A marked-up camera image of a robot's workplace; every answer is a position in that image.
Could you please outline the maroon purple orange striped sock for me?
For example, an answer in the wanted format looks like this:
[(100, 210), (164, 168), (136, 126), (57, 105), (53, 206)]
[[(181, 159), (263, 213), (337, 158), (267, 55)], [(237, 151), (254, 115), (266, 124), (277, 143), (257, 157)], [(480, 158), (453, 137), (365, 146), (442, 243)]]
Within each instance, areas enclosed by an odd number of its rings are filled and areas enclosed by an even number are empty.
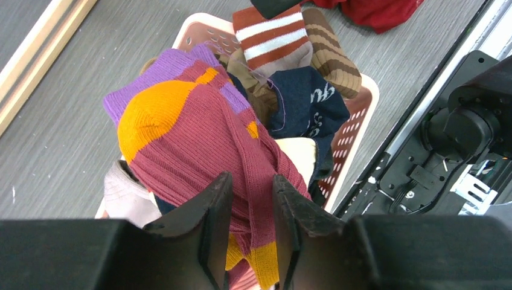
[(158, 201), (178, 207), (220, 173), (232, 175), (226, 270), (279, 280), (272, 211), (275, 175), (303, 196), (307, 186), (206, 45), (164, 51), (129, 85), (104, 98), (131, 171)]

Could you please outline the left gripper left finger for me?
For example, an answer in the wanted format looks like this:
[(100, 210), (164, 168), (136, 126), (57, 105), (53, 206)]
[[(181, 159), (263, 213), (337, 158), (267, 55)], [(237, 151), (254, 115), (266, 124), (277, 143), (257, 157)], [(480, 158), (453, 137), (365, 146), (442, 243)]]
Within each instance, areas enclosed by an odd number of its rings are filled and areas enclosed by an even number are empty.
[(1, 222), (2, 289), (224, 289), (232, 176), (139, 228), (121, 219)]

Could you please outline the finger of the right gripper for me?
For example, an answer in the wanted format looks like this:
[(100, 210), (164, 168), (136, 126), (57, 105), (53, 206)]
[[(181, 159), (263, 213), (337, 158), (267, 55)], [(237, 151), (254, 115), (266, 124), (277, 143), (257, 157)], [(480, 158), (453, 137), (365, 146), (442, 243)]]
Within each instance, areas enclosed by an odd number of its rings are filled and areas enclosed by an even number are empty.
[(251, 0), (251, 4), (265, 19), (272, 19), (301, 2), (302, 0)]

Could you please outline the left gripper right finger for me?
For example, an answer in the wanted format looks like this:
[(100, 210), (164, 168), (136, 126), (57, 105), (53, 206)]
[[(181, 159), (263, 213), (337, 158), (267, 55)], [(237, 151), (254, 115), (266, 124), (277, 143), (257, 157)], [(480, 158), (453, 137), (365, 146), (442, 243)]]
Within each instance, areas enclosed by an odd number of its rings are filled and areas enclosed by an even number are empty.
[(510, 289), (511, 231), (489, 216), (342, 222), (273, 178), (281, 289)]

